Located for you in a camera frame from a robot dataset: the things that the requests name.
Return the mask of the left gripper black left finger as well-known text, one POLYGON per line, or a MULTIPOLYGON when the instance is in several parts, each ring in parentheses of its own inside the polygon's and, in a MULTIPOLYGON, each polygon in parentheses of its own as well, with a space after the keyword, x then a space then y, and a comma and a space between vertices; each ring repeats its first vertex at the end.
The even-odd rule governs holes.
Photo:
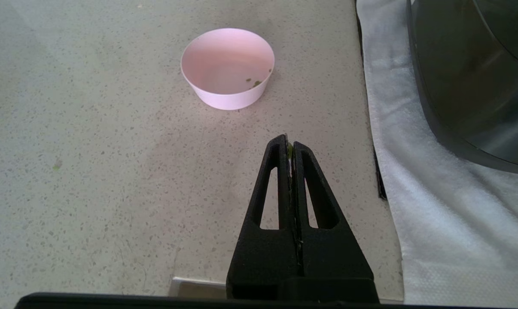
POLYGON ((288 157, 285 134, 268 142, 226 276, 228 299, 277 300, 281 283, 299 273, 288 157), (260 224, 272 170, 278 173, 278 229, 269 230, 260 224))

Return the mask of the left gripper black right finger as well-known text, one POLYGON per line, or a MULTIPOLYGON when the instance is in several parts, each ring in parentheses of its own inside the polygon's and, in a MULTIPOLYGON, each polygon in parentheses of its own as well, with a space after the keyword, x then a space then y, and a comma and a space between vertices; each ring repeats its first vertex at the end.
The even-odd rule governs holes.
POLYGON ((300 272, 292 298, 377 301, 373 272, 312 150, 293 145, 300 272))

